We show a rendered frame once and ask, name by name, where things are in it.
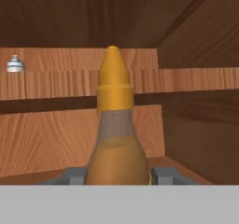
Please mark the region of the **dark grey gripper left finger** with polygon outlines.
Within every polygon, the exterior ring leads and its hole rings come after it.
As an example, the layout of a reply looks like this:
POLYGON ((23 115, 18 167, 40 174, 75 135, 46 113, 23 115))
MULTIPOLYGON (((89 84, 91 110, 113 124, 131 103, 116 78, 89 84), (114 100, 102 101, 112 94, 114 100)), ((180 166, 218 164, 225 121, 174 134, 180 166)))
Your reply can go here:
POLYGON ((41 185, 83 185, 86 168, 68 167, 59 177, 41 182, 41 185))

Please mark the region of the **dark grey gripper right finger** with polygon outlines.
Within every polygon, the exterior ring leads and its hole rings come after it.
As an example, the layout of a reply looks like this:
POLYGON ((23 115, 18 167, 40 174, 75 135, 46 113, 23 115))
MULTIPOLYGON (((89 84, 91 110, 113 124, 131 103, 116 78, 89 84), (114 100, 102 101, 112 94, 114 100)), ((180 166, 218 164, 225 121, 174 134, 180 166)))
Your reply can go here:
POLYGON ((154 167, 152 174, 154 185, 197 185, 197 182, 183 176, 174 167, 154 167))

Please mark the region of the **honey bottle with yellow cap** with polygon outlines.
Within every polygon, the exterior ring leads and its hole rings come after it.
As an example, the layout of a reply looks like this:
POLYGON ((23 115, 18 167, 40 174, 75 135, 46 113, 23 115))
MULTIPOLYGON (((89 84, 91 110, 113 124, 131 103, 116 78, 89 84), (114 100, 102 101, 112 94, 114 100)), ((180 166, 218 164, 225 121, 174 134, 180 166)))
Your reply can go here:
POLYGON ((110 46, 99 72, 96 145, 91 154, 87 185, 149 185, 151 174, 134 127, 134 89, 120 49, 110 46))

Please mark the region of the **wooden cabinet shelf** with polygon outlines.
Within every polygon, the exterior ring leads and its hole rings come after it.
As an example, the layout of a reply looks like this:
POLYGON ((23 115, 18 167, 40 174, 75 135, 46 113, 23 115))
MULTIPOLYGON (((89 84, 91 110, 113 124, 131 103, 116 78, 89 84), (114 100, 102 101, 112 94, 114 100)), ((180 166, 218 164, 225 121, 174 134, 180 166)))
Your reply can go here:
MULTIPOLYGON (((139 69, 130 72, 136 93, 239 90, 239 67, 139 69)), ((0 74, 0 101, 94 96, 97 70, 0 74)))

